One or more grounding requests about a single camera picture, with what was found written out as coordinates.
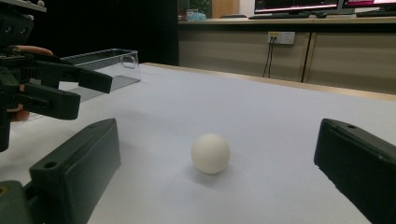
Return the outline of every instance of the keyboard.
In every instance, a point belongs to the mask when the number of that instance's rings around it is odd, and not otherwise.
[[[304,19],[308,18],[310,13],[299,14],[271,14],[271,15],[254,15],[249,17],[250,20],[271,20],[271,19]]]
[[[355,13],[356,17],[396,17],[396,11],[366,11]]]

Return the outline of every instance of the table surface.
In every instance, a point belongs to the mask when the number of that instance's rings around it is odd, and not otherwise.
[[[76,120],[12,123],[0,180],[28,183],[28,169],[61,143],[116,118],[121,167],[89,223],[369,223],[314,164],[319,125],[338,119],[394,145],[395,96],[151,63],[140,69],[141,82],[81,103]],[[217,175],[191,161],[204,133],[231,148]]]

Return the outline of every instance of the ball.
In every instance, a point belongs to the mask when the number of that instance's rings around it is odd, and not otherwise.
[[[227,141],[215,133],[200,136],[192,146],[191,159],[201,172],[213,175],[224,170],[231,158]]]

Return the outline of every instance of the power outlet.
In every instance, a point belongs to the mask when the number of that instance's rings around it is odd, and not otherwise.
[[[268,32],[268,43],[273,44],[294,44],[295,32]]]

